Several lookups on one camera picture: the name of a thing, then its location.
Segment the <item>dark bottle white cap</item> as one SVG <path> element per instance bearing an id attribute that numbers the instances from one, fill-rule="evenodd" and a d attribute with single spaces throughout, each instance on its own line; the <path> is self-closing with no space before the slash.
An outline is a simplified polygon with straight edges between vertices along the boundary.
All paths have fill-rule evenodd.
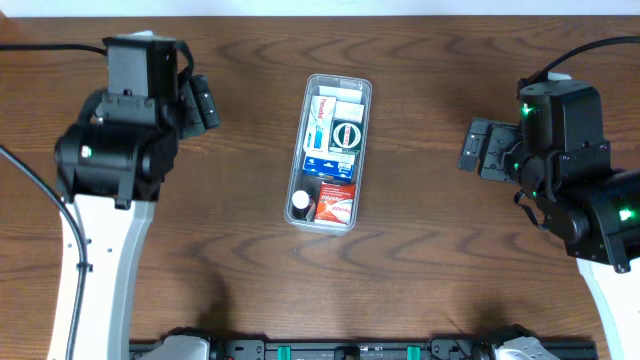
<path id="1" fill-rule="evenodd" d="M 292 215 L 296 220 L 310 222 L 316 209 L 314 198 L 304 190 L 298 190 L 291 197 Z"/>

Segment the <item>red Panadol box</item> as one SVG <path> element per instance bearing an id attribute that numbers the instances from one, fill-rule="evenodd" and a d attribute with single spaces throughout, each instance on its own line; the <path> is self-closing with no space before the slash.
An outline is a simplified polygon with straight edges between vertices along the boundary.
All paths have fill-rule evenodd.
<path id="1" fill-rule="evenodd" d="M 323 182 L 314 216 L 316 223 L 349 225 L 356 186 Z"/>

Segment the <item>blue tall box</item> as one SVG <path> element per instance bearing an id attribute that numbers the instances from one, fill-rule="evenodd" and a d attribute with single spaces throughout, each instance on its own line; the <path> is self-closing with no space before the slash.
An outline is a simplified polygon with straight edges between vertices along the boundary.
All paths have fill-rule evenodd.
<path id="1" fill-rule="evenodd" d="M 309 153 L 304 156 L 302 171 L 305 175 L 350 183 L 356 156 L 340 153 Z"/>

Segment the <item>green round-logo box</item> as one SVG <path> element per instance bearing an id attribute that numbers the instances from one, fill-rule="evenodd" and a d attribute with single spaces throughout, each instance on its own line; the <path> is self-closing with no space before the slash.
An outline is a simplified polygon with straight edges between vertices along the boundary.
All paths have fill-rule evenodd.
<path id="1" fill-rule="evenodd" d="M 332 122 L 329 151 L 356 155 L 361 152 L 363 127 L 361 123 L 336 119 Z"/>

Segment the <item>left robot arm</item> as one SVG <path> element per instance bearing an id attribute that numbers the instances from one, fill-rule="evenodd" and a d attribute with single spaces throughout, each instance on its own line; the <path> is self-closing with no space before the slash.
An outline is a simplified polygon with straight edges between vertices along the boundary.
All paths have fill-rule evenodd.
<path id="1" fill-rule="evenodd" d="M 154 34 L 104 39 L 108 84 L 58 139 L 63 255 L 52 359 L 126 359 L 137 270 L 179 143 L 219 125 L 188 45 Z"/>

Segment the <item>clear plastic container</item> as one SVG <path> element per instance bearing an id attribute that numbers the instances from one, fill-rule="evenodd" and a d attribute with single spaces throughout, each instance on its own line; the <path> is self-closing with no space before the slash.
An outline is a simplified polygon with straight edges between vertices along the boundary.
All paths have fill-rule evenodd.
<path id="1" fill-rule="evenodd" d="M 361 78 L 308 78 L 284 208 L 308 232 L 342 236 L 356 224 L 372 84 Z"/>

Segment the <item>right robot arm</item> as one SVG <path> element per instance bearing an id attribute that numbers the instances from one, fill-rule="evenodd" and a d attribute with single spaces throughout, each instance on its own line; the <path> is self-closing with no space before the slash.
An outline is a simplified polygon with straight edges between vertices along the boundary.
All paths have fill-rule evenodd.
<path id="1" fill-rule="evenodd" d="M 523 87 L 521 120 L 471 121 L 458 167 L 518 186 L 514 202 L 575 258 L 614 359 L 639 356 L 639 173 L 611 164 L 601 97 L 571 78 Z"/>

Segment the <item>white Panadol box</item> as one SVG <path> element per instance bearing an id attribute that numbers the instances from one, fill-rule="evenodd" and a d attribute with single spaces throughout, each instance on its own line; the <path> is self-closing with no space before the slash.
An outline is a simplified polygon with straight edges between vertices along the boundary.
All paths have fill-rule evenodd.
<path id="1" fill-rule="evenodd" d="M 337 99 L 331 96 L 313 96 L 310 102 L 303 149 L 306 152 L 327 152 Z"/>

